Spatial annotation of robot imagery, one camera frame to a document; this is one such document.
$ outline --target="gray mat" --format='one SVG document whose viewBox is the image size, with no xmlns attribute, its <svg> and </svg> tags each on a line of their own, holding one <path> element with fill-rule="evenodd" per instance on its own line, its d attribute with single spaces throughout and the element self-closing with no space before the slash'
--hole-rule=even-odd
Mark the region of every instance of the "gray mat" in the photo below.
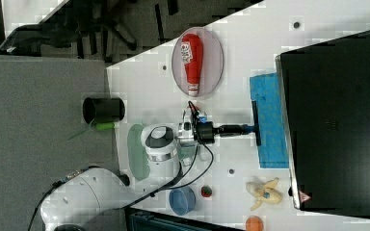
<svg viewBox="0 0 370 231">
<path fill-rule="evenodd" d="M 90 164 L 118 169 L 112 131 L 90 130 L 81 104 L 103 96 L 103 62 L 0 57 L 0 231 L 26 230 L 51 183 Z M 40 214 L 33 230 L 42 230 Z"/>
</svg>

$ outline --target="warning label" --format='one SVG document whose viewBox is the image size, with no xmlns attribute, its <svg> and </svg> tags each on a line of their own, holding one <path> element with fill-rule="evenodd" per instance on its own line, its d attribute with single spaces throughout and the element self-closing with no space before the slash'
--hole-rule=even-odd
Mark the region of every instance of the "warning label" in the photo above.
<svg viewBox="0 0 370 231">
<path fill-rule="evenodd" d="M 311 197 L 304 192 L 299 191 L 300 201 L 305 203 L 307 200 L 311 199 Z"/>
</svg>

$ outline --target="blue cloth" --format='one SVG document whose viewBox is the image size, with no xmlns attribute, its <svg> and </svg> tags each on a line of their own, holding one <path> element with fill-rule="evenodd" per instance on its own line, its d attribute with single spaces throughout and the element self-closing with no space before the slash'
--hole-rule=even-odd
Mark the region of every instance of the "blue cloth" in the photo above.
<svg viewBox="0 0 370 231">
<path fill-rule="evenodd" d="M 289 168 L 278 76 L 275 73 L 254 76 L 250 82 L 251 101 L 256 102 L 260 129 L 260 167 Z"/>
</svg>

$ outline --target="chair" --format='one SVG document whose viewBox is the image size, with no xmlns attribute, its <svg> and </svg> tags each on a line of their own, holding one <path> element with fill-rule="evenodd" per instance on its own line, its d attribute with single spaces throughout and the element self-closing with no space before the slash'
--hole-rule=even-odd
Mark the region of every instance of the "chair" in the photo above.
<svg viewBox="0 0 370 231">
<path fill-rule="evenodd" d="M 104 0 L 70 0 L 61 9 L 54 13 L 49 19 L 39 24 L 24 25 L 16 28 L 0 45 L 1 51 L 13 52 L 16 48 L 26 47 L 33 43 L 38 46 L 42 44 L 51 45 L 56 48 L 70 47 L 73 42 L 82 46 L 81 38 L 89 36 L 92 54 L 95 54 L 95 33 L 103 31 L 103 59 L 106 59 L 107 36 L 110 32 L 119 38 L 130 50 L 137 48 L 137 41 L 126 26 L 114 20 L 112 17 L 118 9 L 127 2 L 133 0 L 119 0 L 108 12 Z M 93 18 L 93 7 L 95 4 L 102 5 L 102 16 Z M 121 35 L 116 29 L 120 25 L 125 27 L 128 38 Z"/>
</svg>

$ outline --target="screw hole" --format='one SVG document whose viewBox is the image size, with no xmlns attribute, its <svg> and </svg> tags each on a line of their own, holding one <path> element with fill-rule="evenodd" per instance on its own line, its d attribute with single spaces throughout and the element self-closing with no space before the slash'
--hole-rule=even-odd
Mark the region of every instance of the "screw hole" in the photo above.
<svg viewBox="0 0 370 231">
<path fill-rule="evenodd" d="M 295 23 L 293 24 L 293 27 L 294 27 L 295 29 L 298 29 L 300 26 L 301 26 L 300 22 L 295 22 Z"/>
</svg>

